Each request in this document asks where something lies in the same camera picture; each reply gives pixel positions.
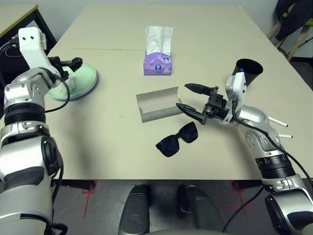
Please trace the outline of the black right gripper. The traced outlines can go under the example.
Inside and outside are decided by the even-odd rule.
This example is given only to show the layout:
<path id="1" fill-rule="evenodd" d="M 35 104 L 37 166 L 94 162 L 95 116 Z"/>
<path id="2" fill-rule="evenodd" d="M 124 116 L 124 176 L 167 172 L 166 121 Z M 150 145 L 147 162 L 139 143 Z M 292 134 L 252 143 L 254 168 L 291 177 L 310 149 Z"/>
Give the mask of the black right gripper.
<path id="1" fill-rule="evenodd" d="M 204 105 L 203 112 L 198 112 L 195 108 L 182 104 L 176 103 L 176 106 L 187 116 L 197 120 L 201 125 L 206 124 L 207 118 L 218 118 L 223 120 L 228 114 L 229 109 L 226 108 L 227 101 L 224 96 L 218 94 L 219 87 L 207 87 L 201 84 L 188 83 L 184 85 L 187 89 L 197 94 L 204 94 L 209 96 L 208 102 Z"/>

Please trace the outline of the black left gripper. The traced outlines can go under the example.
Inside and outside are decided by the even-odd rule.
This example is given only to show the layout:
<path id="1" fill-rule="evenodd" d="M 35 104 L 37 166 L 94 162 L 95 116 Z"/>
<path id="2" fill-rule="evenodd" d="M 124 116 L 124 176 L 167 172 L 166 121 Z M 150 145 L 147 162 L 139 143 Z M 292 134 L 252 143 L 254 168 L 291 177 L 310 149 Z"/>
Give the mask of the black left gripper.
<path id="1" fill-rule="evenodd" d="M 57 69 L 62 79 L 68 79 L 69 73 L 63 70 L 63 67 L 69 67 L 73 72 L 77 71 L 81 68 L 83 64 L 83 59 L 80 57 L 75 57 L 72 60 L 62 61 L 60 57 L 48 57 L 49 62 L 51 65 Z"/>

